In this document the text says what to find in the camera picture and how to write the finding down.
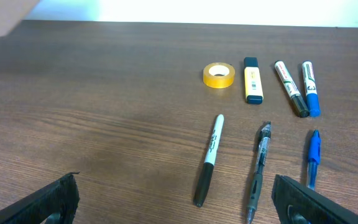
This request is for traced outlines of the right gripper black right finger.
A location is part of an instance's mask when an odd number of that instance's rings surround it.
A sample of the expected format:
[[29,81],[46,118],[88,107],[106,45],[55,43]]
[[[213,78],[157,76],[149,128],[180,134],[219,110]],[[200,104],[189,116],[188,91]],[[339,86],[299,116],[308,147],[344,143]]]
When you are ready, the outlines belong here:
[[285,175],[276,175],[272,200],[281,223],[358,223],[358,214]]

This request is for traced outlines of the yellow tape roll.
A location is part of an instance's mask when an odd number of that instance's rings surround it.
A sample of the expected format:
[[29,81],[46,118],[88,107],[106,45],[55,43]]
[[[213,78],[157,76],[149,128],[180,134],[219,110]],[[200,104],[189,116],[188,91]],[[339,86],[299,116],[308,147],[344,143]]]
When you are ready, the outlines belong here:
[[227,88],[234,82],[235,69],[223,62],[211,63],[203,69],[203,82],[211,88]]

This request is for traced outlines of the black whiteboard marker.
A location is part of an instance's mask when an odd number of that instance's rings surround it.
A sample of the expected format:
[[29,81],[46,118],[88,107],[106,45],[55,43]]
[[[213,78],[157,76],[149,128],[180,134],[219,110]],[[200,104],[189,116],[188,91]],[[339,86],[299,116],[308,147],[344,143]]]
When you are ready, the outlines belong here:
[[275,62],[274,67],[283,83],[284,88],[287,91],[293,106],[295,107],[297,115],[301,118],[308,117],[310,115],[309,109],[285,64],[279,60]]

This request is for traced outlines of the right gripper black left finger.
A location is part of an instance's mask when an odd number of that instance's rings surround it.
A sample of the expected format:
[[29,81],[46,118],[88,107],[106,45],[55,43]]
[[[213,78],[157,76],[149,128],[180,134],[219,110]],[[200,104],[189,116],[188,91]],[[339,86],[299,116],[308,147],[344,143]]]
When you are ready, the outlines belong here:
[[72,224],[80,201],[74,175],[69,172],[0,210],[0,224]]

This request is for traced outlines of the brown cardboard box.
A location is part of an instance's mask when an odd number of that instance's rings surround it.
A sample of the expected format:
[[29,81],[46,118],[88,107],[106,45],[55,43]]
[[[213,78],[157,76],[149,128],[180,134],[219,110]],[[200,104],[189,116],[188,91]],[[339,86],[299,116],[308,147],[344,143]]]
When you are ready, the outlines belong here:
[[0,0],[0,37],[7,35],[40,0]]

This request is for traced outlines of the yellow highlighter black cap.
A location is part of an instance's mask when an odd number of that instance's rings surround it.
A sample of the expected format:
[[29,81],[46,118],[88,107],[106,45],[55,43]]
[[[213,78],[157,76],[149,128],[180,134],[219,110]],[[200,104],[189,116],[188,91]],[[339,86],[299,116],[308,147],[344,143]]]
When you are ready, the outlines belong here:
[[244,58],[244,80],[247,103],[253,105],[262,104],[264,95],[256,57]]

